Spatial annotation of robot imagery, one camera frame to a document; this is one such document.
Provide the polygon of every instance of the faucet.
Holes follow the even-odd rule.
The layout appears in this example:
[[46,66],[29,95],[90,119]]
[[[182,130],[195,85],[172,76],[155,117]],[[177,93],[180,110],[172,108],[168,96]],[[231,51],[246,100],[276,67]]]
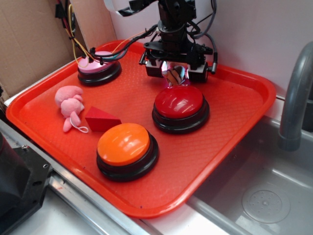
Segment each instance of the faucet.
[[294,66],[284,103],[278,146],[300,147],[302,129],[313,131],[313,42],[305,45]]

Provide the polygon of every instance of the red tray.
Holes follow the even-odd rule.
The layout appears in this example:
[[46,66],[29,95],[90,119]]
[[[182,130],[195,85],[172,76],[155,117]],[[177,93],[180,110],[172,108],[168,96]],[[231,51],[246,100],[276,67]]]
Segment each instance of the red tray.
[[[101,46],[113,50],[119,42]],[[148,77],[138,65],[142,44],[133,44],[120,60],[121,75],[113,82],[86,87],[77,78],[75,62],[55,72],[24,92],[9,105],[6,115],[18,128],[55,160],[125,214],[152,218],[183,204],[232,148],[273,104],[275,88],[266,79],[218,65],[215,75],[199,88],[210,105],[209,121],[186,135],[158,130],[152,120],[156,95],[167,86],[166,79]],[[144,177],[127,183],[107,180],[96,164],[96,147],[103,133],[84,134],[72,128],[62,131],[64,119],[54,102],[57,90],[76,85],[84,90],[83,126],[91,106],[108,112],[122,122],[144,126],[157,140],[159,161]]]

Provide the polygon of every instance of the red button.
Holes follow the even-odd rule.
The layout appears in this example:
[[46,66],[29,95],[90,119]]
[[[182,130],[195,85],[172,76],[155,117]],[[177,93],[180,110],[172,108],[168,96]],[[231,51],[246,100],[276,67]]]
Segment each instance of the red button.
[[155,100],[156,110],[166,118],[186,118],[203,105],[202,92],[193,86],[173,86],[161,91]]

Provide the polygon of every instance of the orange button cap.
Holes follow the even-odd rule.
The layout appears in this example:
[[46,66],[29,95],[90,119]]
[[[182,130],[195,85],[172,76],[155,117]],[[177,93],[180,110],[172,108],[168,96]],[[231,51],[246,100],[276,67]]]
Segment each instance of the orange button cap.
[[149,149],[148,131],[135,123],[123,123],[105,132],[98,142],[98,154],[109,165],[124,166],[139,160]]

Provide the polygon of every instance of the red triangular block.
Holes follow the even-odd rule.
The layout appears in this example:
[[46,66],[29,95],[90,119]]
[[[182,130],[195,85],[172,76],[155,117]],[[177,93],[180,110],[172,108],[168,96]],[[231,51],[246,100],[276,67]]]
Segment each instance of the red triangular block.
[[120,119],[95,107],[89,109],[85,119],[92,131],[106,132],[110,128],[122,124]]

